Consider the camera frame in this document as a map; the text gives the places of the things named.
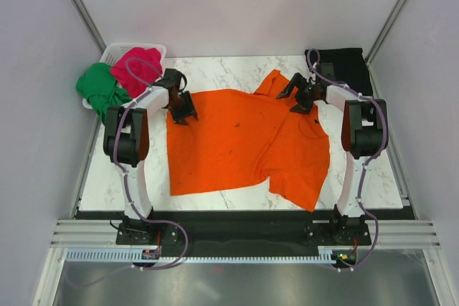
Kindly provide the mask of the orange t shirt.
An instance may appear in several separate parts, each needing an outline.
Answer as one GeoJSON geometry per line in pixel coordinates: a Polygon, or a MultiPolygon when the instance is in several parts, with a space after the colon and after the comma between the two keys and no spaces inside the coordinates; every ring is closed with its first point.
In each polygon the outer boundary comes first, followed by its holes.
{"type": "Polygon", "coordinates": [[[269,182],[269,191],[313,211],[330,165],[329,139],[318,119],[291,112],[295,98],[273,70],[253,93],[225,89],[192,95],[198,117],[166,120],[170,193],[183,196],[269,182]]]}

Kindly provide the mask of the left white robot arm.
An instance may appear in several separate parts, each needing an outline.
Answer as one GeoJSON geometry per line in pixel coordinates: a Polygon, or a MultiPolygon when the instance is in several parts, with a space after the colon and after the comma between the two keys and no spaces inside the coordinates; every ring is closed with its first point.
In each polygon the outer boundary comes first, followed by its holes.
{"type": "Polygon", "coordinates": [[[167,110],[176,125],[187,125],[189,118],[196,120],[197,110],[186,86],[186,76],[168,68],[162,78],[147,84],[138,97],[107,111],[103,151],[118,169],[125,197],[124,215],[139,220],[132,234],[142,244],[154,241],[158,233],[157,226],[151,222],[153,206],[144,168],[150,148],[148,119],[160,110],[167,110]]]}

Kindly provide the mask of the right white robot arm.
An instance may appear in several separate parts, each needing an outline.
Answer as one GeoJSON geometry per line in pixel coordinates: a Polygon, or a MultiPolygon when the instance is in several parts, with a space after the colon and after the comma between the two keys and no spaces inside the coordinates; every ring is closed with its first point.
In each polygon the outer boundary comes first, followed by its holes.
{"type": "Polygon", "coordinates": [[[346,152],[346,173],[341,195],[336,203],[340,217],[365,215],[364,196],[372,161],[386,149],[389,134],[387,104],[383,99],[364,96],[344,83],[319,77],[305,78],[295,73],[278,99],[295,93],[293,113],[309,114],[315,101],[323,100],[343,113],[341,146],[346,152]]]}

